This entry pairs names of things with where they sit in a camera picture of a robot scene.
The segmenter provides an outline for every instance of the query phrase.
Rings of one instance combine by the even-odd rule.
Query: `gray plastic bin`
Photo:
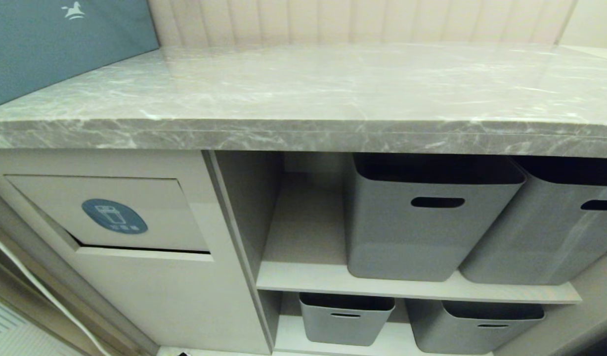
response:
[[[347,169],[348,269],[445,281],[525,176],[506,156],[358,153]]]
[[[460,271],[480,283],[563,284],[607,252],[607,159],[516,162],[527,183]]]
[[[299,293],[299,303],[308,340],[358,346],[374,343],[396,307],[393,298],[318,293]]]
[[[487,354],[545,318],[537,304],[405,302],[416,345],[437,354]]]

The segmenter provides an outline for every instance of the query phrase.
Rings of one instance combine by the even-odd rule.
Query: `open shelf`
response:
[[[296,293],[284,294],[275,351],[341,356],[444,356],[428,354],[418,349],[405,303],[400,300],[396,301],[396,309],[371,346],[311,342],[305,335],[304,319]]]
[[[258,289],[397,298],[577,304],[568,282],[516,286],[470,282],[459,271],[444,282],[366,279],[351,275],[345,253],[344,213],[339,191],[286,174],[257,279]]]

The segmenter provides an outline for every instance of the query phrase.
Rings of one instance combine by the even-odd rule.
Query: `marble countertop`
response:
[[[163,48],[1,105],[0,148],[607,157],[607,59],[530,44]]]

